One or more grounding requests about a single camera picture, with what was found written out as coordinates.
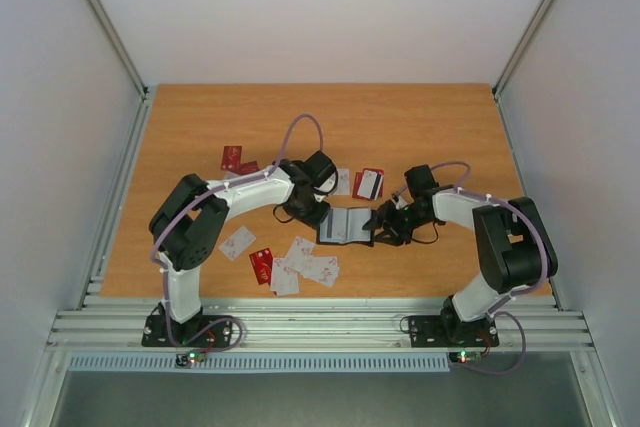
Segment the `black leather card holder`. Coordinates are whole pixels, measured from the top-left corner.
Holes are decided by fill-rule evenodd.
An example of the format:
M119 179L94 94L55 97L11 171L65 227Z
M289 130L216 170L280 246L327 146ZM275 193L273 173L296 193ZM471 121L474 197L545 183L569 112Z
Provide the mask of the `black leather card holder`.
M320 245L374 244L374 231L365 229L372 219L369 208L331 207L317 228L316 243Z

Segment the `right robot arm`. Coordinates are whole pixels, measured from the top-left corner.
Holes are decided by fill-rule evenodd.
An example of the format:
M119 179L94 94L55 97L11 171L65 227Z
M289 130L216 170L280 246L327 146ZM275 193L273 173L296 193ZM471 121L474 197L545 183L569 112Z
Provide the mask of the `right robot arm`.
M409 333L415 345L434 341L467 347L477 340L497 343L491 333L500 308L537 291L558 270L558 259L535 202L529 197L504 200L439 184L433 167L424 164L405 172L412 198L399 207L392 200L371 214L363 228L377 242L402 246L413 242L416 229L454 223L475 236L478 275L447 297L436 316L412 316Z

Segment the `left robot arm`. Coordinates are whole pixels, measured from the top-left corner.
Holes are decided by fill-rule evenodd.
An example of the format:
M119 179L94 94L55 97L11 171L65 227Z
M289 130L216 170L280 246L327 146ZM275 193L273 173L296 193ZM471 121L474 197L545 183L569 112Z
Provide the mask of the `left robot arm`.
M309 227L323 221L325 197L337 187L338 171L322 151L308 159L280 159L229 180L184 176L152 217L150 260L163 276L165 331L179 345L195 342L203 318L200 268L213 253L225 223L262 207L282 208Z

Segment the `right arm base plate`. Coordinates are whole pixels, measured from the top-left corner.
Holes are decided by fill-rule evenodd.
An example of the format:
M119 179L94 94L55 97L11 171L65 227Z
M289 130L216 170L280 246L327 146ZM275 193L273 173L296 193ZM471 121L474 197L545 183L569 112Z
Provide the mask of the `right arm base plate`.
M446 320L440 315L407 318L408 335L414 348L497 347L500 344L494 322Z

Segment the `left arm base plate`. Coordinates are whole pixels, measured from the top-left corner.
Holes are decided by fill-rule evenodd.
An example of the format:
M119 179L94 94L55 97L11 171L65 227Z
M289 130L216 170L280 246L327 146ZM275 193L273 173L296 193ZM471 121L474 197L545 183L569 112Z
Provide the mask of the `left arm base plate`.
M163 312L146 318L141 345L153 348L225 349L237 339L239 326L230 317L199 314L180 324Z

